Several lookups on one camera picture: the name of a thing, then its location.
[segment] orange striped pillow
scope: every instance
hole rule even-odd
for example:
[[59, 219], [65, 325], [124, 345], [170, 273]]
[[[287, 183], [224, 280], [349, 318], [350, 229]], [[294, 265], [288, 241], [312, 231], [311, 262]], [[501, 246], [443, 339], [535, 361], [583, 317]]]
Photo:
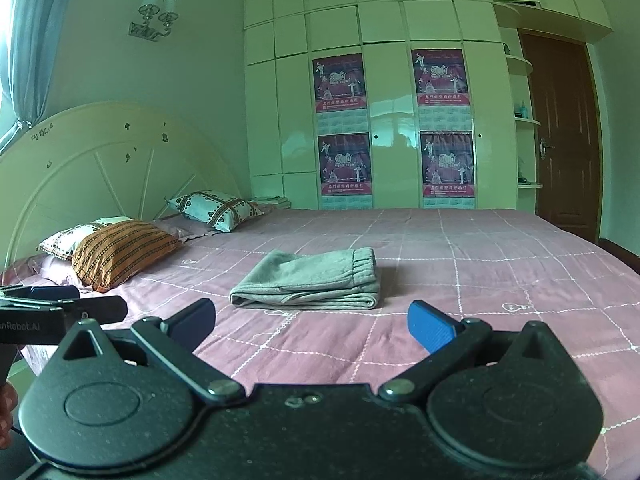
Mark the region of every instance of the orange striped pillow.
[[72, 257], [84, 285], [107, 292], [182, 245], [148, 222], [129, 220], [88, 235]]

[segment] headboard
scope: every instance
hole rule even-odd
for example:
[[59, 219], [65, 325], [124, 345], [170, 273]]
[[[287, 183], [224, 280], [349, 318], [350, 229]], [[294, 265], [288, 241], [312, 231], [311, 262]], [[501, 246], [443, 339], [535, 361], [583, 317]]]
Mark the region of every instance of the headboard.
[[104, 102], [42, 121], [0, 156], [3, 267], [49, 235], [108, 216], [156, 219], [165, 199], [238, 194], [214, 146], [162, 110]]

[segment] curtain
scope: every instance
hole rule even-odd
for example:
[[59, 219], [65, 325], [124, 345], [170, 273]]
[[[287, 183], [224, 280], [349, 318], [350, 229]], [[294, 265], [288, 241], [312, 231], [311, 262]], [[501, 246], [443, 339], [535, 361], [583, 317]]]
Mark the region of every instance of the curtain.
[[17, 120], [0, 132], [0, 155], [43, 118], [68, 1], [4, 1], [0, 84]]

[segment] brown wooden door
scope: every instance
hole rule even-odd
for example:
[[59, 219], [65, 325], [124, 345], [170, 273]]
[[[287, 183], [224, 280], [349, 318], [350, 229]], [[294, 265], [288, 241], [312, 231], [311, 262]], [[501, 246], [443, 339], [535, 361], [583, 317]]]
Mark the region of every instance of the brown wooden door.
[[[600, 217], [600, 133], [584, 44], [521, 33], [524, 56], [533, 65], [529, 87], [536, 138], [536, 213], [590, 242]], [[546, 156], [540, 143], [549, 145]]]

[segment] stack of books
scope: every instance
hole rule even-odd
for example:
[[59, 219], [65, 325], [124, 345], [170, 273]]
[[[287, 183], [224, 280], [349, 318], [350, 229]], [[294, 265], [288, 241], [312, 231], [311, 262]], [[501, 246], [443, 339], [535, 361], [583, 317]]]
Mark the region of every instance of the stack of books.
[[257, 196], [252, 198], [251, 202], [267, 209], [291, 209], [291, 202], [283, 196]]

